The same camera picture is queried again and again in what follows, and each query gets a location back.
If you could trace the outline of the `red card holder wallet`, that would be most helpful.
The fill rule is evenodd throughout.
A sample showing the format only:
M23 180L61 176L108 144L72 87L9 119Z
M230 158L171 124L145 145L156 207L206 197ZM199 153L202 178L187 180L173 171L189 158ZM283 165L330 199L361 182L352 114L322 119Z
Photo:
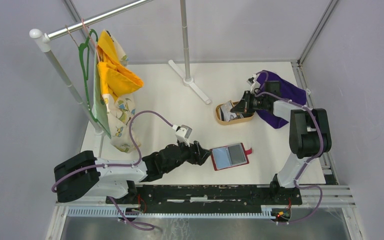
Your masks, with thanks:
M213 148L210 153L214 170L221 171L249 164L248 156L253 149L246 149L243 143L235 143Z

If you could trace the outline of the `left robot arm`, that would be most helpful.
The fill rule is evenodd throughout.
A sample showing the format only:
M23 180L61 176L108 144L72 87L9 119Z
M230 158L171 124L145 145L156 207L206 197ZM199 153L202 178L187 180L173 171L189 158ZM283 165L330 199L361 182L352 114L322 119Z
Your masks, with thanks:
M54 168L55 183L51 190L60 203L82 197L112 197L125 204L137 198L134 183L153 182L180 167L183 163L203 165L211 151L198 141L169 144L160 151L144 156L140 163L115 162L95 157L93 151L83 151Z

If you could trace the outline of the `oval wooden tray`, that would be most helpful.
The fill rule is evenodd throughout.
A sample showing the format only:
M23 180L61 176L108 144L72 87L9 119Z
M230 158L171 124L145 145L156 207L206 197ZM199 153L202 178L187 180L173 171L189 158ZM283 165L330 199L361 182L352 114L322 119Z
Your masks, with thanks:
M226 103L219 104L215 108L216 121L222 126L246 123L251 121L254 117L253 113L231 113L229 111L238 103L238 101L229 100Z

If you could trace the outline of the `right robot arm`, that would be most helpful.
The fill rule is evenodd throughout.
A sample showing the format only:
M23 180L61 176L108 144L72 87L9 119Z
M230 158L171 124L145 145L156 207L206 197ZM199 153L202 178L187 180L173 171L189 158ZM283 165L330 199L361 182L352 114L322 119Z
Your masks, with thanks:
M291 154L273 178L277 185L268 191L273 203L282 204L289 198L288 189L298 187L307 166L331 150L328 114L323 108L309 108L283 98L279 81L265 82L262 90L246 90L231 112L251 114L262 110L289 123L288 142Z

